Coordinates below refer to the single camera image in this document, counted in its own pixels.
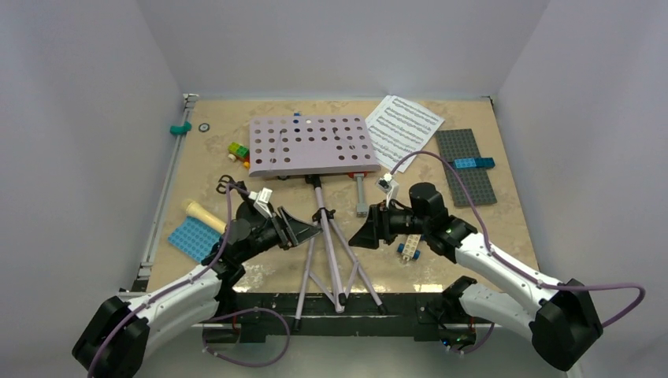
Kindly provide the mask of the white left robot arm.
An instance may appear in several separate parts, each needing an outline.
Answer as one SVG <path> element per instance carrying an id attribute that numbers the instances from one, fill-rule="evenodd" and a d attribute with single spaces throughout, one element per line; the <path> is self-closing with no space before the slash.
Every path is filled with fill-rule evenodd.
<path id="1" fill-rule="evenodd" d="M 159 347 L 191 326 L 239 314 L 234 286 L 243 266 L 274 247 L 284 250 L 321 234 L 321 227 L 280 207 L 261 224 L 228 223 L 211 253 L 189 273 L 151 293 L 105 300 L 72 348 L 90 377 L 132 377 Z"/>

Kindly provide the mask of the sheet music page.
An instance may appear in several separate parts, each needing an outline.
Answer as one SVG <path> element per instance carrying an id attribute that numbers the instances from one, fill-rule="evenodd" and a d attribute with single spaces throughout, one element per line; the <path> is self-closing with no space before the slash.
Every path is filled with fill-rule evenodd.
<path id="1" fill-rule="evenodd" d="M 386 96 L 366 118 L 374 153 L 387 169 L 422 150 L 443 123 L 426 107 L 396 95 Z"/>

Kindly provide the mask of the sheet music pages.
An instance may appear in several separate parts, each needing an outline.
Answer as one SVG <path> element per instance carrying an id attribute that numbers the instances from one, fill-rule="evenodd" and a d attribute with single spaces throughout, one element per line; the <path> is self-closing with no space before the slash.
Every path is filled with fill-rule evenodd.
<path id="1" fill-rule="evenodd" d="M 421 125 L 394 95 L 386 96 L 366 117 L 366 126 L 379 162 L 391 169 L 402 158 L 419 149 Z"/>

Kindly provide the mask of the beige toy microphone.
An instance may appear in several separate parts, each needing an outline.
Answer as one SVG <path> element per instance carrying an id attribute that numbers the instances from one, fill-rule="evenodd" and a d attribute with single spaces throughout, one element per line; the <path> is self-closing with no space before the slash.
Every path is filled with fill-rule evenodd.
<path id="1" fill-rule="evenodd" d="M 195 218 L 216 232 L 221 234 L 225 232 L 227 224 L 195 200 L 186 199 L 183 201 L 182 206 L 188 217 Z"/>

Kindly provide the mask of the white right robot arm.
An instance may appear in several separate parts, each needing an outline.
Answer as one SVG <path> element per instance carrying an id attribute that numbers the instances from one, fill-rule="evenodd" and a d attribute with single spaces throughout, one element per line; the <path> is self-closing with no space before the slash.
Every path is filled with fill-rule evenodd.
<path id="1" fill-rule="evenodd" d="M 408 207 L 393 200 L 371 205 L 349 245 L 375 250 L 397 235 L 424 237 L 435 254 L 478 273 L 499 289 L 461 279 L 461 285 L 442 300 L 448 318 L 460 321 L 469 315 L 512 330 L 558 370 L 572 369 L 603 334 L 583 283 L 575 279 L 562 283 L 487 245 L 474 226 L 449 214 L 432 183 L 411 186 L 409 199 Z"/>

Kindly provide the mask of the lilac music stand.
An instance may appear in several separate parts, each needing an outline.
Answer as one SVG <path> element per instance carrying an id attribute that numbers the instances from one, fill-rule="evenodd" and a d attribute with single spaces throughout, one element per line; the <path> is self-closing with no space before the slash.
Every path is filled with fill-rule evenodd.
<path id="1" fill-rule="evenodd" d="M 313 209 L 312 224 L 322 233 L 288 251 L 273 249 L 265 262 L 280 274 L 281 288 L 299 289 L 298 303 L 308 294 L 328 297 L 342 313 L 356 281 L 361 281 L 377 306 L 378 293 L 364 270 L 356 248 L 343 232 L 334 201 L 325 197 L 324 176 L 376 172 L 380 164 L 364 119 L 356 116 L 256 117 L 250 127 L 250 183 L 273 191 L 299 215 Z"/>

